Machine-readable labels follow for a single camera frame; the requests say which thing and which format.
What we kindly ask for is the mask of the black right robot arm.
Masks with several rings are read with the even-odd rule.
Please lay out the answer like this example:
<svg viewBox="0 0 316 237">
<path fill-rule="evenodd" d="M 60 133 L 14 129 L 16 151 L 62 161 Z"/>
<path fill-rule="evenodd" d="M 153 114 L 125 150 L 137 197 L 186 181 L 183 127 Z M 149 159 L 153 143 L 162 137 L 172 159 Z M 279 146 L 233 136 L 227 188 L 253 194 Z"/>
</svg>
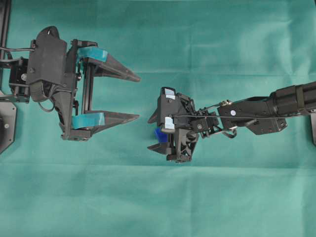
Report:
<svg viewBox="0 0 316 237">
<path fill-rule="evenodd" d="M 156 123 L 158 143 L 149 150 L 166 155 L 168 161 L 188 162 L 199 137 L 223 134 L 235 138 L 238 127 L 246 127 L 256 135 L 280 132 L 287 118 L 309 116 L 316 112 L 315 82 L 278 89 L 269 96 L 250 97 L 232 102 L 224 100 L 210 107 L 195 109 L 194 100 L 162 87 L 158 105 L 148 123 Z"/>
</svg>

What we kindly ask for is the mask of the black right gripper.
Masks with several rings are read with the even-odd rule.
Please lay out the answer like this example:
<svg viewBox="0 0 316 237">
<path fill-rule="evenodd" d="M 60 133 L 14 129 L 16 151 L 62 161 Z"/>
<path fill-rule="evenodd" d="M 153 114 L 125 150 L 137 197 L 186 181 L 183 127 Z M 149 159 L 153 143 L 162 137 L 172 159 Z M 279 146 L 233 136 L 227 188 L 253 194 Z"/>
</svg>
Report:
<svg viewBox="0 0 316 237">
<path fill-rule="evenodd" d="M 169 136 L 171 139 L 170 143 L 157 143 L 147 148 L 150 151 L 167 155 L 167 161 L 174 161 L 176 163 L 190 162 L 199 138 L 199 135 L 194 132 L 193 126 L 191 125 L 191 119 L 193 117 L 189 117 L 195 115 L 195 104 L 193 99 L 184 94 L 177 93 L 176 95 L 180 104 L 175 114 L 186 116 L 173 117 L 175 132 Z M 160 109 L 156 108 L 148 119 L 148 123 L 160 123 Z"/>
</svg>

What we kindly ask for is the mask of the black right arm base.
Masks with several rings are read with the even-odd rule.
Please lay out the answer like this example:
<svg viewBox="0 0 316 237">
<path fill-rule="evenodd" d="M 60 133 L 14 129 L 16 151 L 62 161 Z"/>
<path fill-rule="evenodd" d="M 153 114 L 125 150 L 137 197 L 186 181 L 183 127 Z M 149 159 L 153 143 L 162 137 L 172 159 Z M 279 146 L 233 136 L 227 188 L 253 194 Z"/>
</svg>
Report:
<svg viewBox="0 0 316 237">
<path fill-rule="evenodd" d="M 307 126 L 310 133 L 311 142 L 316 146 L 316 110 L 310 110 L 310 113 L 307 117 Z"/>
</svg>

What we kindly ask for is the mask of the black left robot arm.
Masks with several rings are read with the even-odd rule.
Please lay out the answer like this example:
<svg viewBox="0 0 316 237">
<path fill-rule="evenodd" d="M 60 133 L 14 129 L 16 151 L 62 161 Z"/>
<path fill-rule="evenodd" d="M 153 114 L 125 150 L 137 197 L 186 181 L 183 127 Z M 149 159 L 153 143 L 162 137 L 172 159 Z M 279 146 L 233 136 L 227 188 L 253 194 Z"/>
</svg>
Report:
<svg viewBox="0 0 316 237">
<path fill-rule="evenodd" d="M 134 121 L 134 114 L 92 109 L 93 80 L 140 78 L 93 41 L 73 40 L 71 48 L 57 35 L 41 33 L 28 48 L 28 58 L 1 60 L 10 69 L 10 95 L 3 102 L 51 101 L 60 119 L 62 139 L 86 141 L 102 130 Z"/>
</svg>

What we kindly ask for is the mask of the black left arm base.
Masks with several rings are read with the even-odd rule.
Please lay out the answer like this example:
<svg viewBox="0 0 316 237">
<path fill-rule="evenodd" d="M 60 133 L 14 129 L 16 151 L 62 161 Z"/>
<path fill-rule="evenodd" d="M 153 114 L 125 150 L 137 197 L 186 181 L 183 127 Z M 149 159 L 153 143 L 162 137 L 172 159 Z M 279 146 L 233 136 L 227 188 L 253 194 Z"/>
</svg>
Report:
<svg viewBox="0 0 316 237">
<path fill-rule="evenodd" d="M 12 102 L 0 103 L 0 153 L 15 140 L 17 108 Z"/>
</svg>

